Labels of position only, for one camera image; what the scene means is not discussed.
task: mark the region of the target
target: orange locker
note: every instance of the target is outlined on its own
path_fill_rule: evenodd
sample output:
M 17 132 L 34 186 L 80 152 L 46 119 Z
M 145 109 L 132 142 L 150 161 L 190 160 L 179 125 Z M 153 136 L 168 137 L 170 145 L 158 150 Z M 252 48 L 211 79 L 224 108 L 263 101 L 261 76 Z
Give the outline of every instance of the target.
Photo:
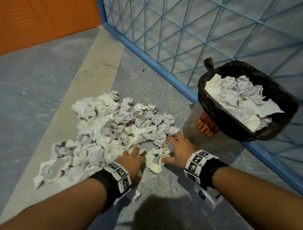
M 101 25 L 96 0 L 0 1 L 0 54 Z

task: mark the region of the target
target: crumpled paper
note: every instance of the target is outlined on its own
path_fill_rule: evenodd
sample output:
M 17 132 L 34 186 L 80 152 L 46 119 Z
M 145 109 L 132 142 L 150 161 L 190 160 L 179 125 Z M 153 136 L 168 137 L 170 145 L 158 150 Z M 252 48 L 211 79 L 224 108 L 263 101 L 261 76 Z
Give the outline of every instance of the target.
M 263 87 L 254 86 L 249 78 L 237 79 L 215 74 L 206 82 L 205 90 L 236 119 L 253 133 L 267 126 L 272 120 L 267 118 L 273 113 L 284 113 L 271 99 L 263 101 Z
M 161 159 L 170 153 L 163 147 L 166 136 L 179 131 L 173 126 L 175 118 L 170 114 L 156 114 L 156 105 L 134 105 L 132 98 L 124 98 L 119 104 L 118 100 L 118 92 L 112 91 L 96 98 L 84 98 L 72 106 L 81 119 L 77 140 L 53 144 L 50 160 L 41 163 L 34 178 L 35 188 L 62 176 L 74 183 L 81 182 L 124 151 L 131 152 L 135 145 L 149 140 L 159 149 L 148 152 L 146 165 L 156 174 L 162 171 Z

